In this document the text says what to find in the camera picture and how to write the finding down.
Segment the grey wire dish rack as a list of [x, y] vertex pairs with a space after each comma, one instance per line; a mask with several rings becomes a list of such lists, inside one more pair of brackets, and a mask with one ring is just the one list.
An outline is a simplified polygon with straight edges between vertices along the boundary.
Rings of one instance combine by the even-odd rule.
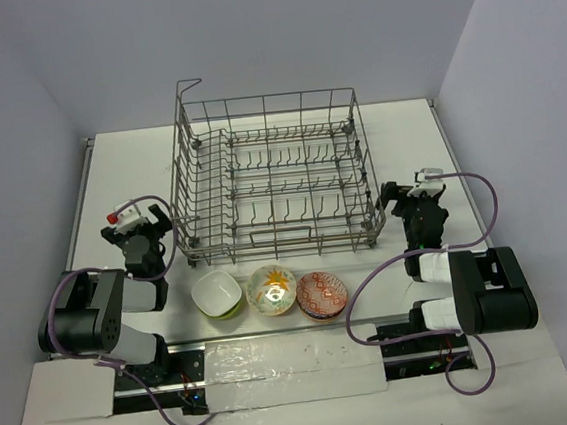
[[358, 251], [386, 222], [353, 88], [197, 100], [176, 86], [177, 248], [190, 266]]

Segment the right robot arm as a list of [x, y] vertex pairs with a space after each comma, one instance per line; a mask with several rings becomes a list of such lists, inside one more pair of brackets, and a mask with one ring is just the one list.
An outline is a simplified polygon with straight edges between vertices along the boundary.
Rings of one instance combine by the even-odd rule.
[[[449, 178], [474, 178], [492, 195], [493, 215], [481, 238], [469, 243], [443, 243], [448, 210], [440, 205]], [[498, 216], [498, 198], [484, 176], [471, 172], [446, 173], [421, 169], [413, 185], [387, 181], [381, 185], [375, 208], [402, 220], [407, 250], [401, 255], [406, 273], [414, 281], [447, 284], [452, 296], [427, 300], [420, 306], [423, 317], [409, 328], [410, 339], [421, 350], [432, 350], [445, 332], [465, 335], [529, 330], [539, 321], [538, 305], [518, 259], [508, 246], [478, 250], [490, 236]]]

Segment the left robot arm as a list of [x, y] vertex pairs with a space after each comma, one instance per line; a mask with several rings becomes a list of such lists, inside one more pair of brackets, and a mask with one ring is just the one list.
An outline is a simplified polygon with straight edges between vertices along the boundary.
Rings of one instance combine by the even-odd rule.
[[101, 236], [122, 252], [124, 267], [62, 273], [37, 339], [46, 353], [95, 359], [156, 387], [174, 368], [165, 339], [122, 321], [125, 313], [160, 312], [167, 304], [165, 275], [174, 259], [165, 257], [163, 239], [176, 230], [159, 204], [148, 209], [153, 219], [127, 201], [107, 216], [109, 224], [100, 230]]

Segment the red patterned bowl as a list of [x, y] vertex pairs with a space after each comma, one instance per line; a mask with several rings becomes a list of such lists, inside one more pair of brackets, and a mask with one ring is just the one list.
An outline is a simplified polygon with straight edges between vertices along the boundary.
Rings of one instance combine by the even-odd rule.
[[345, 284], [335, 275], [322, 271], [300, 278], [296, 296], [302, 313], [318, 322], [338, 318], [348, 304]]

